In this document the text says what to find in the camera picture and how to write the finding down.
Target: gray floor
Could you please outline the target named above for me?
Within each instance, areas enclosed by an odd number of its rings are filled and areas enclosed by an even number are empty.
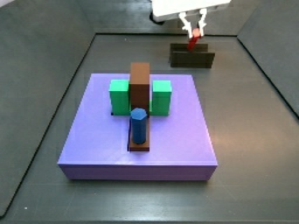
[[[2,221],[299,221],[299,125],[236,38],[212,69],[169,68],[185,36],[97,36]],[[192,74],[219,168],[205,182],[69,181],[56,165],[92,73]]]

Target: brown block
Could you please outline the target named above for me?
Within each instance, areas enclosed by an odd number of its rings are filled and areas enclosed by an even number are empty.
[[[149,63],[131,63],[129,84],[149,85]]]
[[[147,105],[149,103],[149,94],[136,93],[129,95],[131,105]]]
[[[149,63],[131,63],[128,91],[131,110],[144,109],[149,115]]]
[[[149,92],[149,85],[148,84],[129,84],[128,91],[132,92]]]
[[[149,118],[145,121],[145,142],[141,144],[133,143],[132,130],[129,131],[129,151],[149,151]]]

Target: gray surface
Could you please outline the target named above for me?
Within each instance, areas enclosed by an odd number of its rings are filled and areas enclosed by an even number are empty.
[[[72,0],[0,8],[0,216],[5,213],[93,31]]]
[[[207,35],[237,36],[243,24],[263,0],[232,0],[225,10],[208,14]],[[94,32],[98,33],[185,33],[179,19],[163,26],[148,19],[149,0],[77,0]]]
[[[299,1],[265,0],[237,38],[299,115]]]
[[[169,43],[184,40],[96,37],[4,221],[299,221],[293,113],[236,38],[203,40],[211,70],[169,68]],[[192,74],[219,160],[207,183],[68,181],[56,165],[89,75],[128,73],[133,61],[152,74]]]

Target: brown pillar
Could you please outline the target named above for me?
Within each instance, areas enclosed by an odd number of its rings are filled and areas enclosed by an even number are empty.
[[[131,110],[144,109],[149,116],[149,63],[131,63],[128,91]]]

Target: block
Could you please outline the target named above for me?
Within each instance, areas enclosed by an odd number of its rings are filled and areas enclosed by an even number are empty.
[[[168,80],[155,80],[152,90],[151,115],[168,116],[172,97],[172,83]]]
[[[149,85],[149,63],[131,63],[129,85]]]
[[[145,120],[145,142],[143,144],[137,144],[133,141],[132,137],[132,127],[129,127],[129,142],[128,142],[128,151],[149,151],[149,143],[151,143],[151,138],[149,138],[149,132],[151,132],[151,127],[149,127],[149,117]]]
[[[215,52],[207,52],[207,46],[195,45],[188,51],[185,44],[171,44],[171,67],[211,68]]]
[[[135,108],[131,111],[131,130],[132,140],[135,144],[143,144],[145,142],[145,123],[147,113],[141,108]]]
[[[129,116],[108,113],[109,82],[128,78],[128,73],[90,75],[60,154],[62,173],[68,179],[208,180],[217,159],[192,76],[151,75],[151,81],[172,82],[172,113],[148,119],[151,151],[147,153],[126,151]]]
[[[153,80],[153,95],[169,96],[172,94],[172,83],[169,80]]]
[[[144,109],[147,116],[149,116],[149,101],[148,104],[143,105],[143,104],[137,104],[137,105],[129,105],[131,110],[133,109]]]
[[[112,80],[108,93],[113,116],[129,116],[128,80]]]
[[[131,109],[144,109],[149,116],[149,63],[131,64],[128,91]]]

